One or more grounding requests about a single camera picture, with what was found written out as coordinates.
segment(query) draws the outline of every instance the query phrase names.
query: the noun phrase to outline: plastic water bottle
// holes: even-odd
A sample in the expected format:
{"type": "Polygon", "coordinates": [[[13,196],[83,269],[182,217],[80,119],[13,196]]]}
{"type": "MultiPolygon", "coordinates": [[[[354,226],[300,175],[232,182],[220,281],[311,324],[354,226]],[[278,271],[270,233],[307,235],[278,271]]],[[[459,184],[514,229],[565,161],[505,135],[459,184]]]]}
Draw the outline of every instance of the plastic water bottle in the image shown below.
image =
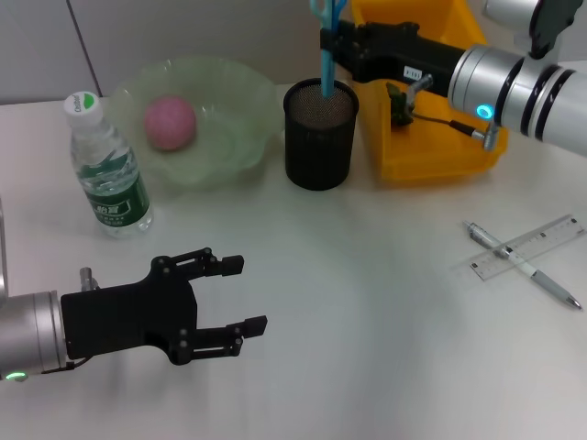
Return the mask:
{"type": "Polygon", "coordinates": [[[127,141],[104,118],[98,97],[69,96],[63,105],[72,128],[72,164],[104,231],[127,237],[146,231],[153,221],[150,201],[127,141]]]}

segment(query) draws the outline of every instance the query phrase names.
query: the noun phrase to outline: blue indicator light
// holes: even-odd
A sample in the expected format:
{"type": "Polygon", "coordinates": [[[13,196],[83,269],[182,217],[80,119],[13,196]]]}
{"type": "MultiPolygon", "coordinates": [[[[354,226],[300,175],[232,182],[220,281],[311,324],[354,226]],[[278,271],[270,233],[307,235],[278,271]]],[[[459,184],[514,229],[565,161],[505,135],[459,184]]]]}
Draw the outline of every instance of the blue indicator light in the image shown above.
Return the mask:
{"type": "Polygon", "coordinates": [[[493,107],[489,104],[481,104],[477,107],[477,116],[481,119],[493,118],[493,107]]]}

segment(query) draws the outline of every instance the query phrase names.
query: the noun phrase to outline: green indicator light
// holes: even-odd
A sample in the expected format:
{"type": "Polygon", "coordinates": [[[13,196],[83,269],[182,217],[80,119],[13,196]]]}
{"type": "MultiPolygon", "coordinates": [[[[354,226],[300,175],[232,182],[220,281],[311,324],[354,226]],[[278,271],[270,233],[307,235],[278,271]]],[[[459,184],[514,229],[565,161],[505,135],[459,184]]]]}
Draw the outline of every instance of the green indicator light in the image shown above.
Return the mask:
{"type": "Polygon", "coordinates": [[[8,376],[6,376],[6,380],[18,380],[18,379],[26,379],[26,378],[27,378],[27,373],[21,373],[21,372],[10,373],[8,376]]]}

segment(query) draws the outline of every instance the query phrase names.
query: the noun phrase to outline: green bottle label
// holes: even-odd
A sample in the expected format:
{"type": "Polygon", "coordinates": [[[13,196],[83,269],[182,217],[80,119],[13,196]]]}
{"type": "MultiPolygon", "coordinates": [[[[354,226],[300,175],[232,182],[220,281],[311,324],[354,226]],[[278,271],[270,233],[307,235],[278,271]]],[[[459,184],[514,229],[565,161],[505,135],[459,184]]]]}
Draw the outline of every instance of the green bottle label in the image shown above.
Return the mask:
{"type": "Polygon", "coordinates": [[[149,197],[140,176],[123,192],[114,195],[85,194],[100,223],[122,227],[140,220],[149,209],[149,197]]]}

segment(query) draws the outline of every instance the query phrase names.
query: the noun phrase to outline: pink ball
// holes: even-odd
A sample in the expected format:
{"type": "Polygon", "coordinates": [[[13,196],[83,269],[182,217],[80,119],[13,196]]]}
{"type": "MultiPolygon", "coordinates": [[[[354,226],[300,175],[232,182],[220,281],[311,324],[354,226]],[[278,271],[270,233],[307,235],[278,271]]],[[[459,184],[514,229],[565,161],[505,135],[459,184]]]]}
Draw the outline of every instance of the pink ball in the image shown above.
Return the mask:
{"type": "Polygon", "coordinates": [[[145,110],[145,132],[156,149],[175,151],[195,137],[195,113],[179,96],[164,96],[145,110]]]}

